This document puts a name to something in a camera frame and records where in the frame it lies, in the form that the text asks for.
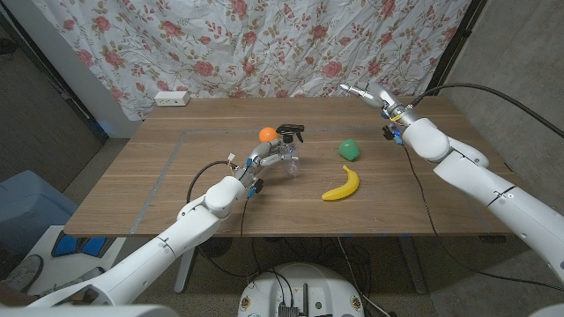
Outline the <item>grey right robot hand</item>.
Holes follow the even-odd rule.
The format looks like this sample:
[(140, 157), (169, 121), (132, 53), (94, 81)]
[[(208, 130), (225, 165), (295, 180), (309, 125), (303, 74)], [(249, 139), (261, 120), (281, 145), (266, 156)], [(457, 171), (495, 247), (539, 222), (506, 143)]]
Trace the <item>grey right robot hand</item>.
[(393, 92), (379, 84), (359, 88), (353, 85), (340, 84), (342, 91), (359, 97), (366, 105), (380, 109), (393, 122), (409, 127), (421, 118), (414, 110), (404, 105)]

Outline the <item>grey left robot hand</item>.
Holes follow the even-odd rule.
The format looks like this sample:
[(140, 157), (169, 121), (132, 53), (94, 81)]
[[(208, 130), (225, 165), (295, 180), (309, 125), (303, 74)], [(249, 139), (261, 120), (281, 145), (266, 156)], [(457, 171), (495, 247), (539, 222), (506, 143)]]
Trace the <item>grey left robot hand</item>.
[(297, 147), (281, 139), (260, 143), (248, 156), (247, 160), (234, 171), (234, 178), (245, 188), (249, 188), (265, 168), (281, 164), (290, 175), (297, 174), (299, 164)]

